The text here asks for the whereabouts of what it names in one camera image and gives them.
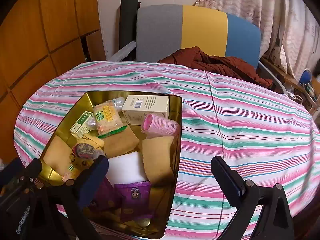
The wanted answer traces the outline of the black rolled mat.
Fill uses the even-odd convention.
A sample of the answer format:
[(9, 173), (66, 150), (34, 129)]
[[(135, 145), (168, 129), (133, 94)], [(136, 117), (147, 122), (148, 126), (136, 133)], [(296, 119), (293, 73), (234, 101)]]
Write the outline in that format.
[(119, 49), (136, 40), (138, 0), (121, 0), (119, 14)]

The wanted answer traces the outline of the gold metal tin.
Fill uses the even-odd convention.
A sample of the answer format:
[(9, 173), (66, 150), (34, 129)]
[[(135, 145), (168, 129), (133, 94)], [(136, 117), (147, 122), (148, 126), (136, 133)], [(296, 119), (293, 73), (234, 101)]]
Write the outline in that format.
[(109, 168), (85, 215), (105, 233), (160, 239), (172, 207), (181, 152), (182, 99), (147, 92), (86, 92), (44, 149), (40, 177), (58, 186), (76, 178), (93, 158)]

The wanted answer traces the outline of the small dark pebble toy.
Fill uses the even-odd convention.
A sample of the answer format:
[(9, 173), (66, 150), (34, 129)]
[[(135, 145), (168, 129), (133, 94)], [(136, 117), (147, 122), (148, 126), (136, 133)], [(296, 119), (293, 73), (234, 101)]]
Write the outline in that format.
[(92, 145), (87, 143), (76, 144), (72, 151), (77, 157), (82, 159), (95, 160), (99, 156), (106, 156), (103, 150), (95, 149)]

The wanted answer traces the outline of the wooden wardrobe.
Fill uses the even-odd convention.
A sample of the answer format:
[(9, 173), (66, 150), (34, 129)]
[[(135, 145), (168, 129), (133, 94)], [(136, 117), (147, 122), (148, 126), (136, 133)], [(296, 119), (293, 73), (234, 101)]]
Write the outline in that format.
[(98, 0), (1, 0), (1, 159), (9, 163), (16, 118), (45, 83), (106, 59)]

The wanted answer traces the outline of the dark red blanket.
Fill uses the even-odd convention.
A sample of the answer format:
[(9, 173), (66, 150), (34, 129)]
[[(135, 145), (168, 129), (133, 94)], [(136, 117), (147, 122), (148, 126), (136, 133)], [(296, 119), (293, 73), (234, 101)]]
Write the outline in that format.
[(197, 46), (177, 50), (158, 62), (204, 70), (227, 77), (244, 80), (255, 85), (260, 85), (264, 88), (271, 88), (273, 85), (273, 81), (271, 79), (264, 79), (260, 77), (255, 72), (255, 68), (246, 61), (233, 56), (209, 56)]

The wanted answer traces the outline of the white sponge block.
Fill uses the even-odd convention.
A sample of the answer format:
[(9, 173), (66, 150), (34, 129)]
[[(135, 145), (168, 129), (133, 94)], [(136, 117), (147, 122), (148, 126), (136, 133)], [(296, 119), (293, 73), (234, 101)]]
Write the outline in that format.
[(110, 158), (108, 162), (106, 178), (112, 186), (147, 181), (142, 156), (137, 151)]

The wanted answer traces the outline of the purple pouch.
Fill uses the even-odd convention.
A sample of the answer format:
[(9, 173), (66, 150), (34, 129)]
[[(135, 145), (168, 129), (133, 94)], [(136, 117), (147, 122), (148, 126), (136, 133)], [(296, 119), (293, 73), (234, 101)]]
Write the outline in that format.
[(120, 220), (150, 219), (153, 214), (149, 209), (151, 183), (141, 181), (131, 184), (115, 184), (114, 189), (121, 196)]

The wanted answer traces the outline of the striped pink green bedsheet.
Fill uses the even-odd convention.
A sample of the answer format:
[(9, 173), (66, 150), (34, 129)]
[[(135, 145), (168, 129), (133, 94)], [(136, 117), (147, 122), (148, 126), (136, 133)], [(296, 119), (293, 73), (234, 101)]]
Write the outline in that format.
[(83, 63), (49, 81), (23, 105), (14, 146), (24, 164), (39, 158), (63, 117), (91, 90), (182, 98), (181, 157), (165, 239), (216, 239), (235, 209), (210, 173), (213, 156), (244, 179), (283, 185), (291, 215), (319, 186), (319, 130), (289, 98), (230, 77), (173, 64)]

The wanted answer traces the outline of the cluttered wooden desk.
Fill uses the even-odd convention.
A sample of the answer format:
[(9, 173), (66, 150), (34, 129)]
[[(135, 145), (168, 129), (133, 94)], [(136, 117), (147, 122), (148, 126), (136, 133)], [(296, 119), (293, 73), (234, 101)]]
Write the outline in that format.
[(300, 94), (304, 95), (305, 100), (304, 105), (306, 109), (312, 116), (317, 115), (317, 110), (319, 110), (319, 100), (314, 101), (310, 94), (305, 90), (304, 86), (301, 85), (296, 79), (291, 75), (283, 72), (279, 67), (276, 67), (272, 62), (268, 61), (265, 57), (261, 57), (259, 60), (276, 78), (288, 88), (293, 88), (293, 90), (298, 90)]

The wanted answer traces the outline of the large yellow sponge block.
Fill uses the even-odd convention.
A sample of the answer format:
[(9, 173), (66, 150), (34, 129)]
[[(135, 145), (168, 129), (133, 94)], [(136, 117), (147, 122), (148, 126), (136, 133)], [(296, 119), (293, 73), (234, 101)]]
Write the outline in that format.
[(127, 126), (120, 133), (104, 138), (103, 141), (105, 143), (104, 152), (108, 158), (132, 152), (139, 144), (139, 139), (136, 137), (130, 126)]

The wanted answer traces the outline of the clear plastic ball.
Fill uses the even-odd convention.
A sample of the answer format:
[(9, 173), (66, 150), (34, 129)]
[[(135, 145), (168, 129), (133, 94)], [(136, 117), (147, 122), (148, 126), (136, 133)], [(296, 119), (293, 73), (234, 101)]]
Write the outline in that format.
[(125, 98), (124, 97), (114, 98), (114, 99), (112, 99), (112, 102), (113, 102), (114, 107), (117, 110), (117, 112), (121, 112), (122, 107), (125, 103)]

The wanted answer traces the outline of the cream cardboard box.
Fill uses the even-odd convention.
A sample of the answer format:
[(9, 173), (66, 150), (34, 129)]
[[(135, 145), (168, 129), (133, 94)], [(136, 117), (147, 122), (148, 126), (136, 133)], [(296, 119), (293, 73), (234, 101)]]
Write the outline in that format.
[(148, 114), (168, 118), (169, 108), (169, 96), (128, 95), (121, 111), (129, 125), (141, 125)]

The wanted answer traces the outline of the small yellow sponge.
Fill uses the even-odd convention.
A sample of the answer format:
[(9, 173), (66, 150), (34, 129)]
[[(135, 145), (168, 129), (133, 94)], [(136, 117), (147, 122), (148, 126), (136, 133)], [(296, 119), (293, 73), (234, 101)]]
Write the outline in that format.
[(169, 184), (174, 179), (170, 162), (173, 140), (173, 136), (166, 136), (142, 141), (144, 171), (152, 186)]

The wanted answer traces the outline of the small cream green box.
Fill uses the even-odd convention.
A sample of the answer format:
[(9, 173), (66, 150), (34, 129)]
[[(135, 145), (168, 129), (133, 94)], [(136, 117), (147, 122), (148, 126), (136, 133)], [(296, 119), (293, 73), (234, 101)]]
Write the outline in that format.
[(70, 128), (70, 133), (76, 139), (81, 139), (85, 133), (92, 131), (93, 129), (87, 124), (89, 119), (93, 118), (93, 113), (84, 111), (82, 115), (76, 120), (73, 126)]

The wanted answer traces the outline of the purple shiny wrapper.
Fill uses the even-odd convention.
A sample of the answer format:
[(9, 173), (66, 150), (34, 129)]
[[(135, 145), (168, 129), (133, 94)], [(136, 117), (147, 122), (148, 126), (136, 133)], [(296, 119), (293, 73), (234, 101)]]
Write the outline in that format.
[(116, 194), (109, 180), (104, 177), (99, 189), (95, 193), (93, 203), (99, 210), (107, 210), (116, 207)]

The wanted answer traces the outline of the patterned beige curtain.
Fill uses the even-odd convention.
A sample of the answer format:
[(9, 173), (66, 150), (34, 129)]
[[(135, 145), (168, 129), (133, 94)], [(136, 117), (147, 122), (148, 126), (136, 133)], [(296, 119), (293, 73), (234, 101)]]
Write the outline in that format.
[(303, 0), (197, 0), (243, 18), (261, 32), (260, 55), (299, 80), (319, 61), (319, 23)]

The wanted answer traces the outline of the pink hair roller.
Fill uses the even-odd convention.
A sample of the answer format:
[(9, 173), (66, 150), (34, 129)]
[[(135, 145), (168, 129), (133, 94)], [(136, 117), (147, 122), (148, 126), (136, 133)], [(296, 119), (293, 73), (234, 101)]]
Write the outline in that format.
[(141, 124), (142, 133), (148, 139), (155, 137), (176, 136), (179, 131), (179, 124), (161, 115), (148, 114)]

